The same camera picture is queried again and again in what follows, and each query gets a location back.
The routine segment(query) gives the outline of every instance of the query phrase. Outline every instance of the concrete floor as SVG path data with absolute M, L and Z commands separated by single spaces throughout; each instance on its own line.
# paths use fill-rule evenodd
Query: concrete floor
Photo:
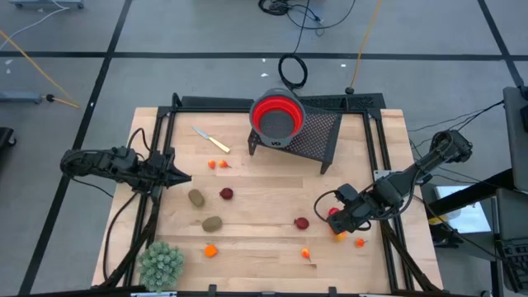
M 52 16 L 14 38 L 37 52 L 92 52 L 99 58 L 35 58 L 74 98 L 81 109 L 44 102 L 0 105 L 0 126 L 16 130 L 18 145 L 1 160 L 0 295 L 17 294 L 61 177 L 59 160 L 73 141 L 86 108 L 95 108 L 82 147 L 103 149 L 126 141 L 134 109 L 170 102 L 171 94 L 258 97 L 281 87 L 277 59 L 126 59 L 114 58 L 95 106 L 88 104 L 125 0 L 86 0 L 84 10 Z M 510 54 L 527 55 L 528 26 L 523 0 L 486 0 Z M 348 10 L 350 0 L 313 0 L 311 7 L 331 24 Z M 306 31 L 300 53 L 357 53 L 374 0 L 357 0 L 351 15 L 317 37 Z M 45 12 L 54 10 L 45 8 Z M 297 21 L 302 14 L 295 13 Z M 10 34 L 39 20 L 36 8 L 16 9 L 0 2 L 0 29 Z M 299 28 L 285 16 L 268 16 L 257 0 L 134 0 L 116 46 L 117 52 L 282 53 L 295 47 Z M 7 45 L 5 51 L 12 51 Z M 385 1 L 365 49 L 370 54 L 500 55 L 477 0 Z M 54 93 L 23 58 L 0 58 L 0 89 Z M 306 59 L 309 79 L 300 95 L 340 94 L 350 83 L 354 60 Z M 528 62 L 515 62 L 528 79 Z M 285 63 L 292 80 L 301 72 Z M 409 129 L 456 117 L 501 101 L 513 86 L 502 59 L 366 59 L 356 91 L 382 92 L 389 108 L 403 109 Z M 428 139 L 447 125 L 410 134 Z M 506 122 L 501 107 L 464 128 L 474 156 L 449 165 L 471 177 L 486 178 L 511 166 Z M 446 173 L 448 177 L 459 178 Z M 88 179 L 113 191 L 115 183 Z M 435 178 L 435 183 L 452 181 Z M 32 293 L 87 288 L 91 284 L 111 201 L 99 191 L 70 184 Z M 491 287 L 488 264 L 456 251 L 437 251 L 445 288 L 476 295 Z

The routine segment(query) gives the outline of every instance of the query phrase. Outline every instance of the green succulent plant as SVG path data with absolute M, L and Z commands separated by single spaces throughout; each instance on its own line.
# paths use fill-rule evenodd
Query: green succulent plant
M 139 256 L 139 283 L 151 292 L 172 288 L 183 272 L 183 254 L 168 243 L 156 242 Z

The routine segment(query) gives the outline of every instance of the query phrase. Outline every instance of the knife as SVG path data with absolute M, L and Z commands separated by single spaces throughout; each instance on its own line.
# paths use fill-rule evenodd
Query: knife
M 196 131 L 198 134 L 201 135 L 201 137 L 210 140 L 213 144 L 216 144 L 217 147 L 225 151 L 226 153 L 229 153 L 230 149 L 226 147 L 225 145 L 221 144 L 218 140 L 210 137 L 206 132 L 204 132 L 202 129 L 197 128 L 195 126 L 192 126 L 192 129 Z

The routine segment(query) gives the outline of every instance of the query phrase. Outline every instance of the wooden table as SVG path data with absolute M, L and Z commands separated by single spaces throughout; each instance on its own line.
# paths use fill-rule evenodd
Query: wooden table
M 156 108 L 138 108 L 131 130 L 143 127 L 150 144 Z M 400 110 L 383 110 L 390 162 L 393 169 L 413 163 L 408 135 Z M 165 120 L 162 131 L 166 129 Z M 191 127 L 196 125 L 231 148 L 225 154 Z M 382 168 L 375 123 L 371 123 L 376 155 Z M 177 246 L 185 254 L 185 271 L 175 290 L 207 290 L 216 284 L 218 291 L 328 292 L 336 286 L 339 293 L 389 293 L 381 231 L 372 222 L 368 232 L 349 233 L 344 242 L 333 241 L 330 228 L 313 211 L 315 199 L 343 183 L 358 191 L 372 182 L 365 130 L 361 115 L 343 115 L 333 165 L 325 175 L 321 164 L 306 158 L 259 146 L 254 156 L 248 154 L 251 130 L 248 114 L 177 113 L 172 146 L 175 165 L 192 175 L 192 182 L 163 190 L 156 240 Z M 164 133 L 158 149 L 162 149 Z M 133 148 L 143 155 L 140 137 Z M 232 168 L 211 170 L 207 161 L 223 159 Z M 232 200 L 223 200 L 224 187 L 234 190 Z M 190 189 L 199 189 L 206 202 L 195 208 L 187 197 Z M 132 196 L 127 185 L 119 184 L 112 202 L 109 222 L 116 211 Z M 139 198 L 117 220 L 110 241 L 108 271 L 111 272 L 126 254 L 132 236 Z M 341 207 L 332 196 L 319 204 L 319 211 Z M 221 230 L 206 233 L 201 222 L 213 215 L 224 221 Z M 298 230 L 293 221 L 306 217 L 310 226 Z M 415 200 L 402 215 L 407 248 L 433 284 L 442 287 L 436 255 L 429 234 L 423 205 Z M 363 238 L 368 243 L 355 247 Z M 213 243 L 216 257 L 204 256 L 204 248 Z M 309 248 L 311 261 L 300 256 Z M 103 281 L 102 251 L 93 284 Z M 404 288 L 401 261 L 396 252 L 399 287 Z

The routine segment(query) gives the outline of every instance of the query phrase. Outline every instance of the small orange object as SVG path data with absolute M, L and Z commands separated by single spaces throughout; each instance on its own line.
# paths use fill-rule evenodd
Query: small orange object
M 218 253 L 218 249 L 214 246 L 214 244 L 210 244 L 207 247 L 205 247 L 205 256 L 206 257 L 214 257 Z
M 361 238 L 356 239 L 356 246 L 358 248 L 363 248 L 365 246 L 365 243 L 366 241 Z
M 228 163 L 225 162 L 224 160 L 220 160 L 220 161 L 218 162 L 218 165 L 219 165 L 221 168 L 227 168 L 227 167 L 231 168 L 231 166 L 229 166 Z
M 310 259 L 310 250 L 308 250 L 307 248 L 303 248 L 302 250 L 300 250 L 300 255 L 307 258 L 308 260 Z
M 338 242 L 341 242 L 341 241 L 345 240 L 345 238 L 347 238 L 347 231 L 341 232 L 338 235 L 336 235 L 336 237 L 335 237 L 336 241 L 338 241 Z

